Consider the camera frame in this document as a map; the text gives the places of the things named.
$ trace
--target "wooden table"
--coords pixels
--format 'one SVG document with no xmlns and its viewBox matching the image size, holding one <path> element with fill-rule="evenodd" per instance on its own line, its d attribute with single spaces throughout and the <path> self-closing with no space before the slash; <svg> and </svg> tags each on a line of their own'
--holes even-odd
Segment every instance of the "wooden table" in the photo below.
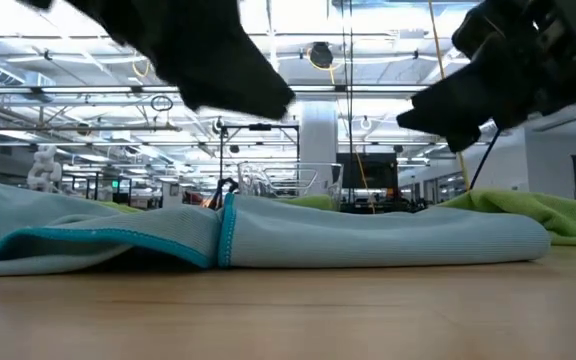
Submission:
<svg viewBox="0 0 576 360">
<path fill-rule="evenodd" d="M 0 278 L 7 359 L 576 360 L 576 248 L 494 266 Z"/>
</svg>

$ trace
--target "teal fabric edge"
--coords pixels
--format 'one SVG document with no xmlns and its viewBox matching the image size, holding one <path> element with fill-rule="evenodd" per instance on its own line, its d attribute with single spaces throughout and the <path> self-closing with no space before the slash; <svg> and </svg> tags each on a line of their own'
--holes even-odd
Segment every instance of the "teal fabric edge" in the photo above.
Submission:
<svg viewBox="0 0 576 360">
<path fill-rule="evenodd" d="M 214 266 L 214 260 L 198 251 L 174 242 L 172 240 L 143 234 L 136 231 L 120 229 L 56 229 L 56 228 L 28 228 L 17 230 L 0 241 L 1 251 L 12 241 L 19 237 L 33 236 L 43 240 L 73 241 L 82 243 L 108 242 L 118 245 L 133 245 L 161 251 L 188 261 L 202 269 Z"/>
<path fill-rule="evenodd" d="M 221 223 L 221 235 L 217 247 L 217 265 L 222 268 L 230 267 L 230 254 L 232 252 L 232 238 L 235 232 L 237 211 L 234 207 L 235 195 L 226 194 L 224 201 L 224 218 Z"/>
</svg>

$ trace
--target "light blue towel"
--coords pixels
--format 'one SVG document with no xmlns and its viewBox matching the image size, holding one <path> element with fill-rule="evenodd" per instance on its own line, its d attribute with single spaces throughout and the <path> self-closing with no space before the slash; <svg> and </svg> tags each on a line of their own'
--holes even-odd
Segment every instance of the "light blue towel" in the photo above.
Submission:
<svg viewBox="0 0 576 360">
<path fill-rule="evenodd" d="M 437 209 L 349 215 L 228 194 L 122 214 L 97 202 L 0 184 L 0 276 L 84 269 L 143 247 L 200 268 L 365 267 L 533 260 L 547 232 L 515 215 Z"/>
</svg>

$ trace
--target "screen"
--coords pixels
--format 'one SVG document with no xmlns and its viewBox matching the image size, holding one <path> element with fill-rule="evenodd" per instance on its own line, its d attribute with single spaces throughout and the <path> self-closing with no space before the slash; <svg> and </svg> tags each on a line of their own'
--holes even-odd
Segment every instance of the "screen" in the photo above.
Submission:
<svg viewBox="0 0 576 360">
<path fill-rule="evenodd" d="M 364 176 L 369 189 L 397 188 L 397 154 L 373 153 L 359 154 Z M 352 160 L 352 175 L 350 174 L 350 162 Z M 337 162 L 344 166 L 343 187 L 363 189 L 366 186 L 361 177 L 357 154 L 337 154 Z"/>
</svg>

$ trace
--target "white robot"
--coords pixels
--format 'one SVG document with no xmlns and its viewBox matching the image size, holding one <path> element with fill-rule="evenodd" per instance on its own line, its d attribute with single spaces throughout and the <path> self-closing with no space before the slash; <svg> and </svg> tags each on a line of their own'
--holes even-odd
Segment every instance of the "white robot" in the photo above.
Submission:
<svg viewBox="0 0 576 360">
<path fill-rule="evenodd" d="M 40 145 L 35 153 L 35 163 L 28 172 L 26 182 L 32 190 L 43 192 L 58 192 L 53 184 L 61 181 L 61 164 L 55 162 L 57 147 L 54 145 Z"/>
</svg>

